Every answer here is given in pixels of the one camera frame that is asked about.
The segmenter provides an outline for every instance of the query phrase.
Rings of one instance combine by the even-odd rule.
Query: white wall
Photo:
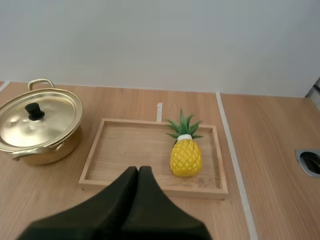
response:
[[[303,97],[319,0],[0,0],[0,81]]]

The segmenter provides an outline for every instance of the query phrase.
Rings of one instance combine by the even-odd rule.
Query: pot handle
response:
[[[36,79],[36,80],[32,80],[28,83],[28,89],[29,91],[32,91],[33,90],[33,85],[34,84],[38,84],[38,83],[47,83],[51,86],[51,88],[55,89],[55,85],[52,83],[52,81],[48,80],[48,79],[44,79],[44,78],[39,78],[39,79]]]
[[[38,155],[38,154],[50,154],[58,151],[64,145],[64,142],[60,143],[56,148],[49,148],[47,146],[37,146],[33,148],[28,148],[21,151],[14,151],[11,153],[12,159],[15,161],[19,161],[20,158]]]

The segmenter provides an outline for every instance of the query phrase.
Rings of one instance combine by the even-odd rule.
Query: white tape line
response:
[[[5,81],[1,86],[0,86],[0,92],[8,86],[10,81]]]
[[[255,227],[254,218],[251,213],[245,184],[242,179],[242,175],[241,175],[241,171],[240,171],[240,167],[239,167],[239,163],[238,163],[238,158],[237,158],[234,142],[232,141],[231,132],[229,129],[226,113],[224,110],[223,103],[221,101],[220,92],[216,92],[215,95],[216,95],[216,101],[218,103],[219,110],[220,110],[220,115],[221,115],[221,119],[222,119],[222,123],[223,123],[223,127],[224,127],[226,140],[228,142],[228,146],[229,146],[229,150],[230,150],[230,155],[231,155],[231,159],[232,159],[235,178],[236,178],[236,182],[238,184],[238,188],[239,188],[239,192],[240,192],[242,207],[243,207],[243,211],[244,211],[244,215],[245,215],[245,219],[246,219],[246,224],[248,226],[250,239],[257,240],[258,234],[257,234],[257,230]]]
[[[158,105],[156,106],[156,121],[158,123],[162,122],[162,102],[159,102]]]

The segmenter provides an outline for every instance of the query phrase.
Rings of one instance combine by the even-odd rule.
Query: black lid knob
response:
[[[45,113],[40,110],[39,104],[36,102],[30,103],[24,108],[29,113],[29,119],[32,121],[42,119],[45,115]]]

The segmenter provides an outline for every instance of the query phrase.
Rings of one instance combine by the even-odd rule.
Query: pot lid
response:
[[[46,79],[35,80],[47,82]],[[67,90],[43,88],[26,92],[0,107],[0,150],[14,152],[31,147],[52,147],[80,125],[83,106]]]

